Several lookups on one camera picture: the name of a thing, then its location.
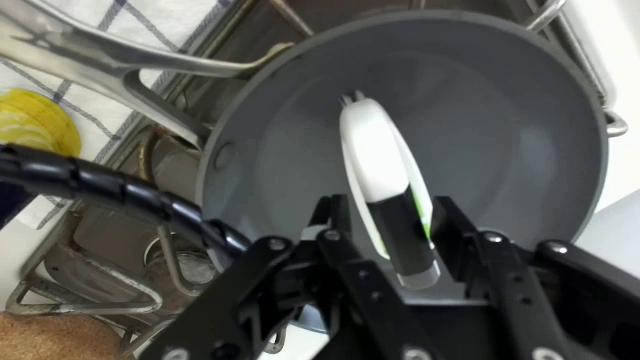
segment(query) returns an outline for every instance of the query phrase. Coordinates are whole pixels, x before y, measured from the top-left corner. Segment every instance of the yellow object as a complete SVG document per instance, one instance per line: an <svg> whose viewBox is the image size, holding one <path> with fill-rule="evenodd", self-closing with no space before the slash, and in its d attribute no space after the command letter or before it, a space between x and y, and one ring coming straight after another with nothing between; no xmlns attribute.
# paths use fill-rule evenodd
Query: yellow object
<svg viewBox="0 0 640 360"><path fill-rule="evenodd" d="M20 89L0 97L1 142L63 156L80 156L82 150L77 129L69 116L51 101Z"/></svg>

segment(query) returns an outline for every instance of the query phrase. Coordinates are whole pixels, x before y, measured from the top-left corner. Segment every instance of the pan handle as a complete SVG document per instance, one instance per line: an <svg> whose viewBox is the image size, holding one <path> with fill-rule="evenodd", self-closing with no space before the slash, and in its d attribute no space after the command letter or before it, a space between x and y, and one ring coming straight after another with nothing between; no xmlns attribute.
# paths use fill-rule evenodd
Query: pan handle
<svg viewBox="0 0 640 360"><path fill-rule="evenodd" d="M620 138L628 132L628 125L614 112L603 112L607 138Z"/></svg>
<svg viewBox="0 0 640 360"><path fill-rule="evenodd" d="M562 8L566 7L566 0L548 0L540 11L538 15L533 15L532 20L528 20L523 27L525 31L530 33L542 33L548 25L552 25L556 19L562 16ZM571 28L566 28L566 33L570 33L570 40L575 42L575 36L571 34L573 31ZM601 86L601 81L598 79L593 66L590 64L584 49L580 45L573 47L575 54L580 57L580 63L582 66L585 69L585 76L596 84L596 90L601 92L601 102L605 107L605 90ZM612 114L610 110L603 110L603 116L605 116L605 134L607 138L618 138L618 137L623 137L628 132L628 125Z"/></svg>
<svg viewBox="0 0 640 360"><path fill-rule="evenodd" d="M311 39L316 34L311 27L306 25L304 19L285 0L269 0L269 4L304 39Z"/></svg>
<svg viewBox="0 0 640 360"><path fill-rule="evenodd" d="M528 20L525 31L542 33L548 25L552 25L562 15L563 7L566 7L566 0L546 0L540 12L533 15L532 20Z"/></svg>
<svg viewBox="0 0 640 360"><path fill-rule="evenodd" d="M0 57L110 97L201 148L209 130L165 105L139 81L139 71L212 79L248 79L290 45L256 63L191 58L123 42L84 27L41 0L0 3Z"/></svg>

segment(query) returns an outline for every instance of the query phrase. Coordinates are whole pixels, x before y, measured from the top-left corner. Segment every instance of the pan rim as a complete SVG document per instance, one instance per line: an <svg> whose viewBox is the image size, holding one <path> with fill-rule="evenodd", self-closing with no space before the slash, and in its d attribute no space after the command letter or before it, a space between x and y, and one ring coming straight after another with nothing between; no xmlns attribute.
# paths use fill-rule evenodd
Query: pan rim
<svg viewBox="0 0 640 360"><path fill-rule="evenodd" d="M388 15L376 15L370 19L355 19L347 25L329 28L313 39L308 39L299 45L295 45L292 51L283 52L282 57L273 58L269 64L265 64L261 71L256 73L256 76L237 92L237 97L234 97L234 101L224 108L219 121L214 125L212 137L208 138L205 147L204 147L204 156L197 169L197 176L195 176L195 202L201 207L201 214L204 219L204 195L205 195L205 185L208 185L208 174L209 174L209 167L212 167L212 156L218 148L218 138L224 134L225 126L229 125L229 121L234 118L234 114L237 112L239 107L244 107L244 102L273 75L279 73L285 64L290 64L294 58L325 45L331 42L339 36L351 34L351 33L361 33L368 28L376 28L376 27L384 27L384 25L396 25L396 23L416 23L416 20L424 20L424 23L457 23L457 25L471 25L471 27L484 27L484 28L491 28L491 31L500 31L508 36L513 36L522 42L528 42L530 47L538 49L540 52L543 52L550 60L554 60L582 90L584 99L588 101L593 121L596 121L596 129L599 134L599 173L598 173L598 182L593 188L593 197L590 200L590 207L585 209L584 221L580 225L580 228L575 231L573 239L567 239L570 243L575 243L580 239L580 234L584 233L584 228L588 226L588 222L592 221L596 207L599 202L601 191L603 191L603 182L605 182L605 173L607 173L607 137L605 137L605 121L603 121L603 110L598 102L596 90L588 84L585 76L580 73L580 69L563 54L557 52L557 49L554 49L548 40L543 40L542 36L536 36L532 33L525 33L522 27L502 20L502 19L493 19L493 16L485 16L485 15L477 15L477 12L463 12L463 11L427 11L427 12L416 12L416 11L397 11L397 12L388 12Z"/></svg>

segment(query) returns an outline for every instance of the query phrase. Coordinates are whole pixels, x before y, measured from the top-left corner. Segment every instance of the gray frying pan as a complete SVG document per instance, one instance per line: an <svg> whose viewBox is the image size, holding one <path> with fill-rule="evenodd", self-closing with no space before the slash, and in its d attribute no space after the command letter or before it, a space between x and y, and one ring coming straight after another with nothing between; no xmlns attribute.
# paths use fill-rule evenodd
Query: gray frying pan
<svg viewBox="0 0 640 360"><path fill-rule="evenodd" d="M0 40L1 57L100 90L195 147L205 129L146 90L138 71L257 73L208 138L197 181L204 214L252 239L299 239L319 197L350 195L337 101L353 90L391 114L434 197L451 197L479 228L525 251L575 239L603 181L603 114L585 81L548 42L495 19L384 15L313 36L265 69L273 52L249 64L155 52L40 0L1 3ZM378 258L358 216L351 226Z"/></svg>

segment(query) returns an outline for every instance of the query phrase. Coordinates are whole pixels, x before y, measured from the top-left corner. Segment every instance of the wooden surface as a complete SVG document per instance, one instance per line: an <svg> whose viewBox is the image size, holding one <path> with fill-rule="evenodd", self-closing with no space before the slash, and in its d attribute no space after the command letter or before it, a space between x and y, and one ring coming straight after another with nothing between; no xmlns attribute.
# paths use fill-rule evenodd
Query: wooden surface
<svg viewBox="0 0 640 360"><path fill-rule="evenodd" d="M88 317L0 314L0 360L115 360L120 339Z"/></svg>

